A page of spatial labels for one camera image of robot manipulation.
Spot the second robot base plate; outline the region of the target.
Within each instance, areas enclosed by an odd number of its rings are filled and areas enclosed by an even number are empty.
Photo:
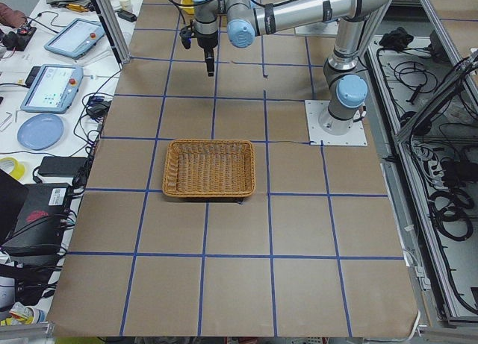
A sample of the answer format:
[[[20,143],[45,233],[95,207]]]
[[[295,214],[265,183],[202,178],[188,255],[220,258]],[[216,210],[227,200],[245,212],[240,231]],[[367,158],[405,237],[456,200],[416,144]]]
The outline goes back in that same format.
[[[295,27],[294,33],[302,37],[335,38],[338,34],[338,21],[315,22],[308,25]]]

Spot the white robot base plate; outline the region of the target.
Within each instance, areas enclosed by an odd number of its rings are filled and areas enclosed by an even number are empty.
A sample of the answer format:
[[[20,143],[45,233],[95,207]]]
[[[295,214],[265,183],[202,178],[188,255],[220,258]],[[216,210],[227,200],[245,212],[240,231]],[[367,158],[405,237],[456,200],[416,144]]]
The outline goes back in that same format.
[[[342,121],[329,113],[329,101],[305,100],[305,114],[310,145],[367,146],[358,110],[352,119]]]

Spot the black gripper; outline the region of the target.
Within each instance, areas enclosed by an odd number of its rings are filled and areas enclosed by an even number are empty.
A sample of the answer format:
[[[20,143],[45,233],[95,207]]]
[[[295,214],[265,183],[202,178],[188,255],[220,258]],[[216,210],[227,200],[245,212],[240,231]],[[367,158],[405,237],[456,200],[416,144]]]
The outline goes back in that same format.
[[[204,51],[208,77],[214,76],[214,50],[217,47],[217,33],[200,34],[197,37],[198,45]]]

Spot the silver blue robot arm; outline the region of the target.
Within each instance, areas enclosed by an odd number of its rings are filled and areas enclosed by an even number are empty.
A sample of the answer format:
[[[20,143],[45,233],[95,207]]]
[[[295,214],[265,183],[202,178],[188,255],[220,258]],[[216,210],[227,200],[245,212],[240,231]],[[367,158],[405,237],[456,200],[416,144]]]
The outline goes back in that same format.
[[[218,17],[226,17],[229,42],[244,49],[258,36],[309,25],[338,21],[333,52],[323,73],[332,96],[319,115],[320,127],[332,135],[346,134],[364,104],[368,86],[356,74],[360,55],[370,44],[370,32],[391,0],[285,0],[259,4],[256,0],[192,0],[194,19],[181,29],[183,46],[196,39],[205,55],[208,75],[214,75],[214,48],[218,44]]]

